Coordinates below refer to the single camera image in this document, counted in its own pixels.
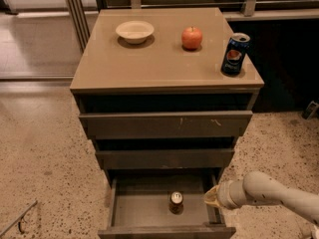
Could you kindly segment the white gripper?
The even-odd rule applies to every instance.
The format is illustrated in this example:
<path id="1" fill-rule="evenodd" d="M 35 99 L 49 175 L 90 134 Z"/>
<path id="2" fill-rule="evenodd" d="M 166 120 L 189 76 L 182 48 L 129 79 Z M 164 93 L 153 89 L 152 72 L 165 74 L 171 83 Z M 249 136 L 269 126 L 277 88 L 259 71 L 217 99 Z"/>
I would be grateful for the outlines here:
<path id="1" fill-rule="evenodd" d="M 219 208 L 221 203 L 223 207 L 232 210 L 247 203 L 242 180 L 229 180 L 220 183 L 219 186 L 215 185 L 204 194 L 204 197 L 205 204 L 213 208 Z"/>

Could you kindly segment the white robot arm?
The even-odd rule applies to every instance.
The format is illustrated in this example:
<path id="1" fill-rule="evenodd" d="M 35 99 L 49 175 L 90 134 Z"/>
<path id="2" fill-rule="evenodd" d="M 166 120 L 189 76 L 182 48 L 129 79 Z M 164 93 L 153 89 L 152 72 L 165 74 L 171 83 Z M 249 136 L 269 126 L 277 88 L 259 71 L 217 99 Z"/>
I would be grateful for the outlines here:
<path id="1" fill-rule="evenodd" d="M 319 225 L 319 195 L 283 185 L 270 175 L 251 171 L 241 180 L 228 180 L 203 196 L 207 205 L 229 210 L 244 205 L 282 205 L 310 223 Z"/>

